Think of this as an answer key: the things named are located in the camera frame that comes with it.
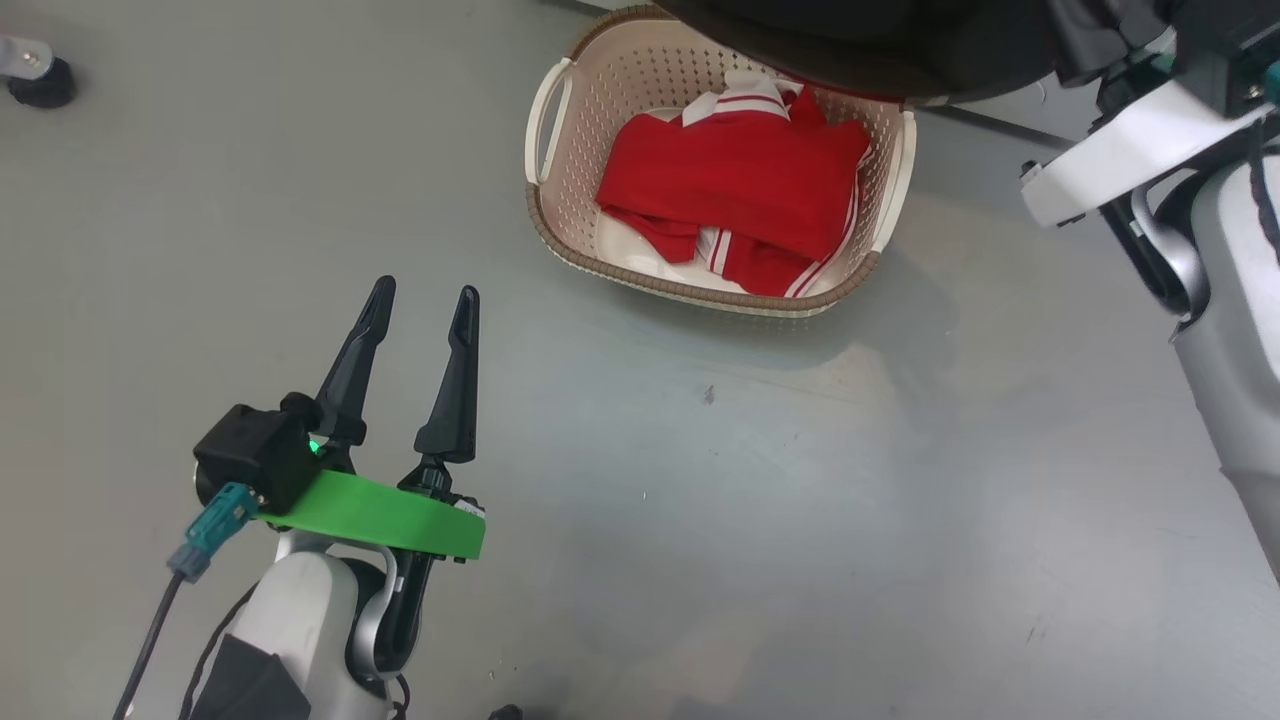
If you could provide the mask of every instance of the red clothing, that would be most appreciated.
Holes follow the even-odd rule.
[[[724,228],[732,251],[712,269],[748,292],[787,295],[849,236],[869,138],[859,123],[828,126],[810,88],[782,115],[762,111],[771,102],[722,97],[689,127],[632,118],[614,140],[596,202],[668,263],[694,259],[701,227]]]

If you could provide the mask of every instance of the beige basket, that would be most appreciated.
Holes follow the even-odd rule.
[[[605,263],[596,252],[595,191],[618,129],[640,113],[682,108],[703,92],[723,90],[724,70],[735,68],[781,74],[657,8],[627,8],[600,18],[568,58],[552,68],[534,99],[525,136],[529,214],[547,247],[581,270],[733,313],[817,315],[867,279],[897,224],[915,159],[915,119],[900,105],[817,92],[828,120],[859,120],[872,138],[872,156],[859,170],[861,201],[852,241],[827,270],[840,274],[832,290],[795,299],[740,295],[645,275]],[[557,88],[562,88],[561,101],[545,132]],[[540,160],[538,149],[544,141]]]

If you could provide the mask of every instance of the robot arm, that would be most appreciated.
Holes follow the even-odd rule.
[[[317,400],[289,393],[278,411],[237,405],[196,445],[196,493],[206,509],[170,559],[174,579],[116,720],[128,714],[177,588],[198,579],[252,519],[280,530],[276,562],[210,639],[179,719],[383,720],[393,708],[389,680],[401,684],[404,702],[394,707],[403,716],[401,670],[417,644],[431,566],[480,556],[485,511],[453,492],[445,465],[475,457],[480,297],[472,287],[458,297],[448,369],[413,443],[417,468],[397,487],[355,474],[351,447],[365,441],[365,393],[394,295],[390,277],[374,286]],[[334,557],[333,546],[374,551],[383,566]]]
[[[1190,1],[1166,9],[1178,56],[1128,54],[1103,76],[1101,124],[1023,177],[1043,225],[1097,208],[1156,300],[1196,405],[1280,578],[1280,8]],[[1194,170],[1152,213],[1147,190]]]

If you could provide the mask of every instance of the gray floor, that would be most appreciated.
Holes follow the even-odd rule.
[[[1028,222],[1033,146],[920,119],[890,252],[808,323],[553,259],[527,104],[588,19],[534,0],[13,0],[83,97],[0,102],[0,715],[100,719],[233,402],[314,391],[401,282],[361,470],[396,479],[484,297],[485,556],[443,568],[413,717],[1202,719],[1280,712],[1280,591],[1102,225]],[[182,596],[173,717],[255,528]]]

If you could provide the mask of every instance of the basket handle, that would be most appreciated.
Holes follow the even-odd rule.
[[[543,85],[538,87],[538,95],[534,95],[534,106],[529,109],[529,124],[525,127],[525,179],[532,184],[547,182],[550,160],[556,156],[556,141],[559,140],[561,126],[564,123],[564,113],[568,110],[570,92],[573,90],[573,78],[567,76],[572,67],[573,60],[568,58],[562,58],[559,63],[556,63],[556,67],[548,70],[547,77],[543,78]],[[552,100],[552,94],[559,87],[561,81],[564,82],[564,92],[561,94],[561,105],[556,113],[556,124],[552,126],[550,140],[547,142],[547,158],[539,161],[538,142],[543,137],[543,124],[547,120],[548,110],[547,105]]]

